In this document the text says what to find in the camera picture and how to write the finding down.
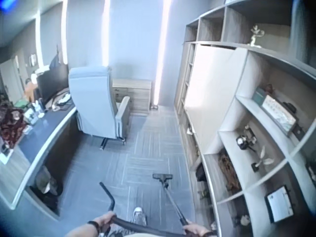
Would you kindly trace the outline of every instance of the white sculpture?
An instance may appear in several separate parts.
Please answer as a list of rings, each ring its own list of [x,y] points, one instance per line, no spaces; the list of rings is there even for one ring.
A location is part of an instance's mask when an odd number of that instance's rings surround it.
[[[251,42],[248,45],[251,47],[261,48],[261,46],[255,45],[255,42],[256,42],[256,38],[264,36],[265,32],[263,30],[258,29],[257,25],[254,25],[251,31],[253,32],[253,35],[251,37]]]

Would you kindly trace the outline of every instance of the gray office chair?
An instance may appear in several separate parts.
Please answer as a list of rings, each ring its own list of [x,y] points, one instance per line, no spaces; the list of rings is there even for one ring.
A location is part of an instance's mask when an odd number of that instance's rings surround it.
[[[119,139],[125,144],[129,125],[129,97],[116,103],[108,68],[102,66],[72,68],[69,90],[77,108],[79,130],[104,137],[100,149],[108,139]]]

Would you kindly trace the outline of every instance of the ceiling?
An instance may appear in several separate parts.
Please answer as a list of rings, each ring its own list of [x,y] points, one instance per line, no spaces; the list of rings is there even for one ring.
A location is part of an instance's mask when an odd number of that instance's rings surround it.
[[[41,14],[62,0],[15,0],[9,11],[0,10],[0,47],[7,46],[14,37]]]

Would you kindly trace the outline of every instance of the vacuum cleaner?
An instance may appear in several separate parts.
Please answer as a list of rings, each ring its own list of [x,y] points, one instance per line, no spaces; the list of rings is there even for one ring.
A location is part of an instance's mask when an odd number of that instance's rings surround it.
[[[187,225],[188,222],[187,222],[186,218],[184,217],[184,215],[181,212],[178,205],[173,200],[173,198],[168,190],[169,184],[168,184],[167,180],[172,179],[172,174],[153,174],[153,178],[157,179],[161,182],[162,187],[163,187],[166,195],[168,196],[172,206],[174,207],[175,211],[177,212],[177,215],[180,219],[182,226]],[[103,188],[103,190],[106,192],[106,194],[109,196],[109,198],[111,200],[109,211],[113,211],[114,206],[115,206],[115,200],[114,200],[112,194],[110,193],[110,191],[105,187],[105,185],[102,182],[100,182],[100,186]],[[122,220],[122,219],[118,218],[117,216],[112,217],[112,222],[116,225],[121,226],[124,229],[134,231],[137,233],[147,233],[147,234],[152,234],[152,235],[156,235],[156,236],[165,236],[165,237],[184,237],[184,236],[198,237],[199,236],[199,235],[196,235],[196,234],[194,234],[192,232],[188,232],[188,231],[186,231],[186,235],[176,234],[176,233],[171,233],[171,232],[166,232],[166,231],[160,231],[157,229],[153,229],[151,227],[137,225],[135,223],[131,223],[131,222]],[[111,228],[108,227],[106,230],[103,230],[102,233],[104,233],[104,236],[107,236],[109,234],[110,230],[111,230]]]

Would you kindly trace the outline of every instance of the gray carpet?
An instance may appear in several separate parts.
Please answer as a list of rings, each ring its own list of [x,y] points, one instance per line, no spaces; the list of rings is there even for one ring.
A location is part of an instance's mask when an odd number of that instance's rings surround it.
[[[171,173],[172,195],[187,219],[195,220],[187,165],[177,120],[172,108],[160,107],[147,117],[132,116],[125,146],[109,141],[99,150],[102,139],[82,134],[66,176],[61,196],[60,221],[54,222],[36,210],[25,198],[10,218],[10,230],[24,236],[63,236],[76,226],[105,213],[110,201],[99,186],[103,181],[116,199],[114,211],[129,220],[140,206],[148,225],[182,233],[178,217],[152,173]]]

